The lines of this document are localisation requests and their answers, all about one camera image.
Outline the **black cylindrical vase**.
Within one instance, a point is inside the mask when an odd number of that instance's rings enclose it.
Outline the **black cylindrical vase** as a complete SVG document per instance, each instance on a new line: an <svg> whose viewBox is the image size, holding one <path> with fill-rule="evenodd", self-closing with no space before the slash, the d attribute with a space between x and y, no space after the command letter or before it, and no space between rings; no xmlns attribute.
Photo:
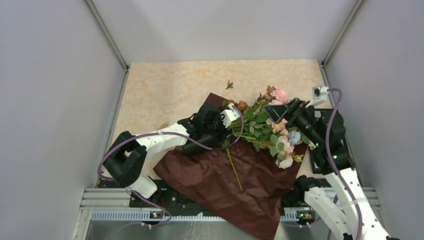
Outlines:
<svg viewBox="0 0 424 240"><path fill-rule="evenodd" d="M195 141L197 143L188 140L187 143L182 146L182 150L186 155L190 156L206 150L211 150L219 144L218 139L211 134L205 134Z"/></svg>

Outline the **beige satin ribbon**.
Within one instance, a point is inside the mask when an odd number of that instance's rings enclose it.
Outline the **beige satin ribbon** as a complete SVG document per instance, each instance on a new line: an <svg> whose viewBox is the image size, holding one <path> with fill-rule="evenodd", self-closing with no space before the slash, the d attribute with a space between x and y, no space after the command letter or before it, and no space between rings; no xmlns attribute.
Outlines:
<svg viewBox="0 0 424 240"><path fill-rule="evenodd" d="M158 131L162 131L163 129L166 129L166 128L168 128L169 127L169 123L168 122L165 122L165 123L163 123L157 130Z"/></svg>

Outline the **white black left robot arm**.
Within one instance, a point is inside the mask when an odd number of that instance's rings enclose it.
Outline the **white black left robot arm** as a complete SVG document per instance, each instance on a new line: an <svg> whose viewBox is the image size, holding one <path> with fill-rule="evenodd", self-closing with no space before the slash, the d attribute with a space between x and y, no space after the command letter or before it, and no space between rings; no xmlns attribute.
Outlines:
<svg viewBox="0 0 424 240"><path fill-rule="evenodd" d="M189 156L219 151L219 146L234 133L230 125L241 116L232 103L226 109L206 103L197 113L163 129L139 135L124 131L107 151L99 168L107 170L110 175L107 180L139 194L147 206L154 207L160 202L161 194L154 181L142 172L145 160L174 147L181 147Z"/></svg>

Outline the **red paper bouquet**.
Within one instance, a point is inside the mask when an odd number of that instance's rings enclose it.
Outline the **red paper bouquet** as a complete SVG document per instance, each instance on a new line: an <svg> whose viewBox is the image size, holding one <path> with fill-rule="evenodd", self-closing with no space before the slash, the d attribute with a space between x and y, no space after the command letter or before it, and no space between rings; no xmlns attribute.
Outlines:
<svg viewBox="0 0 424 240"><path fill-rule="evenodd" d="M260 239L274 239L281 199L294 186L300 164L277 167L267 150L239 140L228 151L202 150L188 155L168 151L154 167L156 175L179 193Z"/></svg>

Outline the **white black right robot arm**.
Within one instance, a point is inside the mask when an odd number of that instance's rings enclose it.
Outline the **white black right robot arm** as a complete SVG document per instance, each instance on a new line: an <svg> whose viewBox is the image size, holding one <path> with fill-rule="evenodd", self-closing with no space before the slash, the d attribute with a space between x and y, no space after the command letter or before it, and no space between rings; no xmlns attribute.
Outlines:
<svg viewBox="0 0 424 240"><path fill-rule="evenodd" d="M329 120L315 120L307 102L298 98L287 104L264 107L275 123L287 120L317 145L316 151L326 151L326 161L331 170L325 179L335 192L334 200L325 196L322 187L315 185L311 177L300 181L301 187L293 192L293 200L299 206L311 206L338 240L390 240L373 212L360 185L355 169L338 169L331 152L331 131L338 108L334 107Z"/></svg>

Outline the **colourful artificial flower bunch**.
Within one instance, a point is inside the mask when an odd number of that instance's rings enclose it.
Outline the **colourful artificial flower bunch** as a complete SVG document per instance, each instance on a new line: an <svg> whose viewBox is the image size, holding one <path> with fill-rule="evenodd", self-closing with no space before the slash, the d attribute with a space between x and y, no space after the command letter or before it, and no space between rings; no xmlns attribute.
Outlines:
<svg viewBox="0 0 424 240"><path fill-rule="evenodd" d="M282 105L288 101L284 90L268 85L266 92L260 93L252 105L244 101L238 103L243 120L237 119L230 125L235 137L251 143L256 151L269 151L281 169L291 167L294 162L303 162L305 154L296 153L296 147L314 146L297 127L289 126L285 119L275 123L265 110L268 105Z"/></svg>

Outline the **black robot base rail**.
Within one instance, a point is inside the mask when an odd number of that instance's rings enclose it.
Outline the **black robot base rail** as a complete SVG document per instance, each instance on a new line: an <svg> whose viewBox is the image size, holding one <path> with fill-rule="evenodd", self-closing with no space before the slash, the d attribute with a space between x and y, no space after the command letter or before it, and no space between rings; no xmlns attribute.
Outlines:
<svg viewBox="0 0 424 240"><path fill-rule="evenodd" d="M207 210L205 207L197 204L182 193L173 189L165 181L154 180L153 182L158 187L158 190L148 200L163 209L168 209L172 216L188 217L197 216L198 214L203 214L205 217L215 216L213 212ZM162 219L163 216L166 215L166 213L159 208L141 200L130 189L127 189L126 192L130 195L129 207L146 209L148 211L149 219ZM308 205L304 202L304 200L301 200L297 191L292 188L289 193L283 195L281 198L280 214L282 216L286 213L285 207L306 208Z"/></svg>

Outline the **brown small rose stem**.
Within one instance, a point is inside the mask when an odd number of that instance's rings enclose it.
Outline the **brown small rose stem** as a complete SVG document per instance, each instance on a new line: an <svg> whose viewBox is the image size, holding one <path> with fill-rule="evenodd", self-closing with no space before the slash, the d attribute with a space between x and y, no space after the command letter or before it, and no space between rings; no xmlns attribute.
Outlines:
<svg viewBox="0 0 424 240"><path fill-rule="evenodd" d="M225 106L228 108L228 105L229 105L230 103L235 104L234 102L227 101ZM233 172L234 172L234 174L235 174L235 177L236 177L236 180L237 180L238 186L239 186L240 190L242 191L242 190L243 190L243 187L242 187L242 184L241 184L240 178L239 178L239 176L238 176L238 173L237 173L237 170L236 170L235 164L234 164L234 162L233 162L232 155L231 155L231 153L230 153L230 148L231 148L233 145L235 145L235 144L236 144L236 143L240 140L240 138L241 138L241 136L242 136L242 134L243 134L243 131L244 131L244 127L245 127L245 120L244 120L243 113L242 113L242 111L241 111L240 109L239 109L239 111L240 111L240 113L242 114L242 116L241 116L239 119L237 119L236 121L234 121L234 122L233 122L233 123L229 126L229 129L230 129L230 130L232 130L232 132L231 132L231 135L229 136L229 139L224 141L224 145L223 145L223 147L224 147L224 150L226 150L226 155L227 155L227 158L228 158L228 160L229 160L229 162L230 162L230 164L231 164L231 167L232 167L232 169L233 169Z"/></svg>

